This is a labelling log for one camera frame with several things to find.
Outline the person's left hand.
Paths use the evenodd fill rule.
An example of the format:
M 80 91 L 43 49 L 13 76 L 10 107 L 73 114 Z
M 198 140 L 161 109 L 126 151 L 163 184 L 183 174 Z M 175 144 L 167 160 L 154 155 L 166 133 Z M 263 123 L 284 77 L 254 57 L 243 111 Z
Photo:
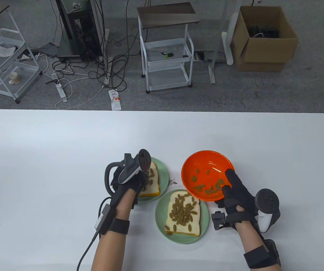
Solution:
M 140 192 L 145 187 L 146 174 L 142 171 L 139 171 L 129 181 L 127 181 L 124 184 L 120 184 L 118 182 L 118 177 L 122 173 L 122 170 L 122 167 L 117 167 L 117 169 L 115 170 L 111 182 L 111 187 L 114 189 L 115 192 L 121 191 L 122 195 L 124 195 L 127 191 L 132 190 L 135 193 L 135 197 L 138 197 Z

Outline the person's right hand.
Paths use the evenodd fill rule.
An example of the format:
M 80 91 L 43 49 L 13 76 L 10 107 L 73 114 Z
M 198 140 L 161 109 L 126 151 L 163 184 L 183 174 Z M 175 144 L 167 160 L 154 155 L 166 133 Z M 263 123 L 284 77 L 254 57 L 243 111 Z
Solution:
M 227 180 L 231 184 L 222 187 L 224 198 L 215 201 L 218 208 L 225 208 L 227 212 L 224 227 L 234 228 L 237 222 L 248 221 L 255 223 L 255 197 L 247 190 L 233 169 L 225 171 Z

